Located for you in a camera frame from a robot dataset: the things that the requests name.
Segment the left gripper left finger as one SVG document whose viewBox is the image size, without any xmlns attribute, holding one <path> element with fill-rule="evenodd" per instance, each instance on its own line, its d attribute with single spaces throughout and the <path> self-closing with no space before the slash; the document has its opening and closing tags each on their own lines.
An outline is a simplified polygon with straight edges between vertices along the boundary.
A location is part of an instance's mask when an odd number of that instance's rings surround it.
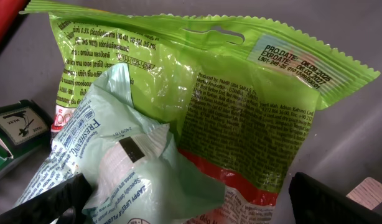
<svg viewBox="0 0 382 224">
<path fill-rule="evenodd" d="M 84 223 L 82 214 L 93 189 L 78 174 L 0 215 L 0 224 Z"/>
</svg>

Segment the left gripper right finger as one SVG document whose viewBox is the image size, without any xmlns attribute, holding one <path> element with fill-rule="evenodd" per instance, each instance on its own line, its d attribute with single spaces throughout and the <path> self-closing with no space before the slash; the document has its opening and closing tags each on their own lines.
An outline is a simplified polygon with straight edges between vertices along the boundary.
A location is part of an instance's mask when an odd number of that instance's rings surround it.
<svg viewBox="0 0 382 224">
<path fill-rule="evenodd" d="M 291 179 L 289 195 L 297 224 L 382 224 L 382 215 L 302 172 Z"/>
</svg>

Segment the pale green wipes packet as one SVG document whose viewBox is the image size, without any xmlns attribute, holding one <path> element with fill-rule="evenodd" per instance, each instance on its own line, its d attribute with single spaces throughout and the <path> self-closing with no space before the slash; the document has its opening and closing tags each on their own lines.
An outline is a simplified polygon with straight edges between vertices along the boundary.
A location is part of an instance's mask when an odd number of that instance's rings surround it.
<svg viewBox="0 0 382 224">
<path fill-rule="evenodd" d="M 93 189 L 82 208 L 93 223 L 182 223 L 224 202 L 225 186 L 181 155 L 170 126 L 134 108 L 125 63 L 91 84 L 17 204 L 77 174 Z"/>
</svg>

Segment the dark green small box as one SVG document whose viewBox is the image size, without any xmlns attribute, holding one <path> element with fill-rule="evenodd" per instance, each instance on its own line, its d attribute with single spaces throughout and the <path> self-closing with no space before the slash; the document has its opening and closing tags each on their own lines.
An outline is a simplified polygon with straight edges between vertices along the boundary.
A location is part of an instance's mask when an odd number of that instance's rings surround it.
<svg viewBox="0 0 382 224">
<path fill-rule="evenodd" d="M 0 107 L 0 179 L 50 141 L 53 119 L 32 100 Z"/>
</svg>

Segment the green snack bag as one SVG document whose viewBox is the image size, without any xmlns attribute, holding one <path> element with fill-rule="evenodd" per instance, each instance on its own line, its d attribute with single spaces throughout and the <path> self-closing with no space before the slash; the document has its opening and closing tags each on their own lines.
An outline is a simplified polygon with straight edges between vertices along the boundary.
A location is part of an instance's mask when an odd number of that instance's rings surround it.
<svg viewBox="0 0 382 224">
<path fill-rule="evenodd" d="M 64 69 L 58 132 L 107 69 L 129 68 L 134 108 L 168 124 L 178 151 L 225 186 L 223 204 L 182 223 L 269 223 L 315 115 L 378 77 L 337 49 L 272 19 L 125 16 L 53 1 Z"/>
</svg>

